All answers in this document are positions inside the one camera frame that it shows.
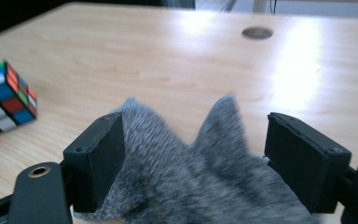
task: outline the gray cloth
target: gray cloth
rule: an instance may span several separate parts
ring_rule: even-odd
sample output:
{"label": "gray cloth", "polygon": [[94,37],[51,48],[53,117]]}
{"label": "gray cloth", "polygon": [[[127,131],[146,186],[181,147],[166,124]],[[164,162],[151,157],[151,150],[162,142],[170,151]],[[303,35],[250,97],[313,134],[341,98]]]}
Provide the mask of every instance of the gray cloth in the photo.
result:
{"label": "gray cloth", "polygon": [[246,146],[234,97],[219,100],[185,144],[135,100],[120,109],[126,160],[101,209],[86,220],[126,223],[318,223]]}

